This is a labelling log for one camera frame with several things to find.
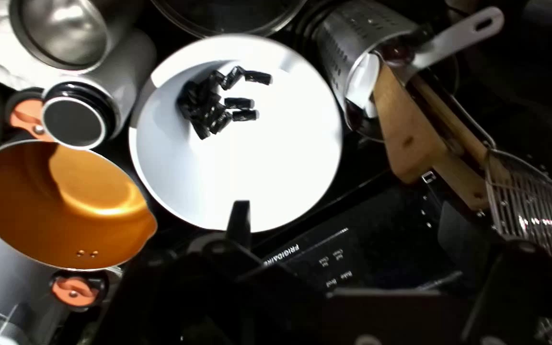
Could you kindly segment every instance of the white plate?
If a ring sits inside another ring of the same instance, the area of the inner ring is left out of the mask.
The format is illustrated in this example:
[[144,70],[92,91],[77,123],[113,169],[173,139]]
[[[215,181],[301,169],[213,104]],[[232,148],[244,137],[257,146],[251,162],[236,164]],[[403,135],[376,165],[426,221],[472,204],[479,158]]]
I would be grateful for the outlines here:
[[[232,66],[272,75],[271,87],[240,83],[230,91],[253,98],[259,119],[200,141],[177,112],[179,93],[186,81]],[[225,231],[234,202],[249,200],[251,233],[265,233],[299,219],[326,194],[343,127],[330,87],[299,54],[269,39],[221,35],[154,72],[129,142],[140,181],[179,219]]]

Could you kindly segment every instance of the metal lid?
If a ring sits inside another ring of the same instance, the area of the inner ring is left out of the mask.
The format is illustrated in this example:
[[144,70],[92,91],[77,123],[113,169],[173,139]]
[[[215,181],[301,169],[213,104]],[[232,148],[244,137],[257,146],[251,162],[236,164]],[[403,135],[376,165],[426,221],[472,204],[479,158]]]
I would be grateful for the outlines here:
[[115,112],[104,93],[65,83],[46,95],[42,123],[60,144],[92,150],[113,133]]
[[154,4],[182,31],[211,37],[276,33],[297,16],[305,0],[154,0]]

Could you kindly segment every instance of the metal mesh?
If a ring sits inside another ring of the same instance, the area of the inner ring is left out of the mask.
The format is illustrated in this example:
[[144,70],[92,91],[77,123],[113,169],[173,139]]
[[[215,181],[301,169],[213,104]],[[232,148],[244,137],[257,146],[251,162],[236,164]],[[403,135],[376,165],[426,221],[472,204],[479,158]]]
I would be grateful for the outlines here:
[[487,158],[487,192],[497,233],[539,244],[552,256],[552,181],[504,152]]

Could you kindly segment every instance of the wooden spatula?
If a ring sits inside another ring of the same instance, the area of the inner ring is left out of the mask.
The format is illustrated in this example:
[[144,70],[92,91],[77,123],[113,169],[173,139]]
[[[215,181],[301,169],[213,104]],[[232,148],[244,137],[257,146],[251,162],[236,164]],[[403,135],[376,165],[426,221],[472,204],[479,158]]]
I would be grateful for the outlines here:
[[456,154],[416,106],[386,64],[376,87],[374,102],[380,118],[389,167],[405,185],[416,183],[433,169],[472,211],[487,210],[485,181]]
[[443,139],[397,81],[387,64],[374,85],[374,104],[386,142],[389,167],[405,185],[416,183],[447,156]]

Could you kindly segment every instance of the silver can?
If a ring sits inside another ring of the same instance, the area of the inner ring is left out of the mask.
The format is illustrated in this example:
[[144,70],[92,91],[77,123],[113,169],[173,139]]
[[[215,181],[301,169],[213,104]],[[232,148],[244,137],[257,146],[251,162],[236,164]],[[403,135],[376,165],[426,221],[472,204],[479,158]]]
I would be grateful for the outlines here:
[[44,89],[46,133],[69,148],[92,150],[117,137],[156,64],[156,47],[134,31],[92,73]]
[[315,41],[340,106],[347,95],[370,96],[380,70],[372,50],[414,37],[418,29],[410,20],[374,0],[351,0],[336,8],[318,27]]

